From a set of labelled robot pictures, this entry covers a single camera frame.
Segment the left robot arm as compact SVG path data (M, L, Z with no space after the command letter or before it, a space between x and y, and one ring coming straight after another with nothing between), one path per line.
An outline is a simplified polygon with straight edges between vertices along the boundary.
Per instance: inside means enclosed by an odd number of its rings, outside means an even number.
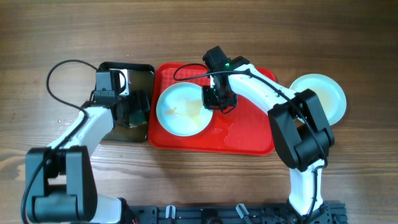
M139 223L123 198L97 193L90 156L117 125L129 128L135 103L145 92L130 90L133 68L96 72L94 98L79 107L76 121L57 140L25 157L23 223Z

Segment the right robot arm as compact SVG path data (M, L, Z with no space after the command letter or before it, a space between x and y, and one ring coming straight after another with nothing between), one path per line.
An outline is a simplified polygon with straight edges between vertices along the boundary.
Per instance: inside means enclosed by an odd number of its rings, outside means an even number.
M211 80L203 87L204 107L226 114L242 96L267 115L277 155L290 169L290 206L303 221L313 219L323 203L320 177L335 142L317 94L288 89L246 58L228 58L219 46L208 50L202 60Z

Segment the red serving tray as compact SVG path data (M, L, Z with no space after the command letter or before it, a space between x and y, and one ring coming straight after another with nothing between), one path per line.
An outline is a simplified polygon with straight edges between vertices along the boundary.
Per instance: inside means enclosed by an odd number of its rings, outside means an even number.
M206 151L218 153L264 156L274 150L268 116L243 96L227 114L213 111L210 124L200 133L181 137L168 133L158 122L155 114L161 93L169 86L190 82L203 87L210 84L201 66L184 67L181 63L161 65L154 79L149 118L149 142L161 149Z

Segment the white plate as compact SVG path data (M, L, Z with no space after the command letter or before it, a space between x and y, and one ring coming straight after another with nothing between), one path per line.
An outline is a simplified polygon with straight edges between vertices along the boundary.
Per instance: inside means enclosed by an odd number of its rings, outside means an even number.
M168 133L181 137L202 132L213 117L213 111L203 106L202 87L190 82L166 88L159 96L155 114Z
M296 79L290 89L297 92L306 89L314 91L331 126L339 122L346 112L347 100L343 89L326 75L317 73L304 75Z

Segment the black water tray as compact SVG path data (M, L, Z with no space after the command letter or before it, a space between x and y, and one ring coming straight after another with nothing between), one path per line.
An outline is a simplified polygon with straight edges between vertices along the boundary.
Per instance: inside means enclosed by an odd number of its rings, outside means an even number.
M149 64L103 62L96 71L96 86L93 92L94 102L100 106L109 106L114 120L114 128L107 135L105 141L112 142L144 142L147 140L149 120L147 124L136 127L118 124L117 107L122 92L120 84L120 70L129 72L129 91L146 90L149 96L150 108L154 87L155 68Z

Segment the green yellow sponge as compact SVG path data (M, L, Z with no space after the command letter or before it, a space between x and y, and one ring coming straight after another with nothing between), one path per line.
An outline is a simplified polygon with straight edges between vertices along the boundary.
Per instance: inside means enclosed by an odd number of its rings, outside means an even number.
M143 124L147 124L147 118L145 112L136 111L134 113L129 114L129 126L136 127Z

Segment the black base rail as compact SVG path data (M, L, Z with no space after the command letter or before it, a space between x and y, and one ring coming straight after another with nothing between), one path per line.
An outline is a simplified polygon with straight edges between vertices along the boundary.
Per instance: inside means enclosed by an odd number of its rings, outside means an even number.
M166 207L133 206L121 223L143 224L207 224L207 223L253 223L283 224L305 223L306 216L300 216L289 203L266 203L248 206L210 207Z

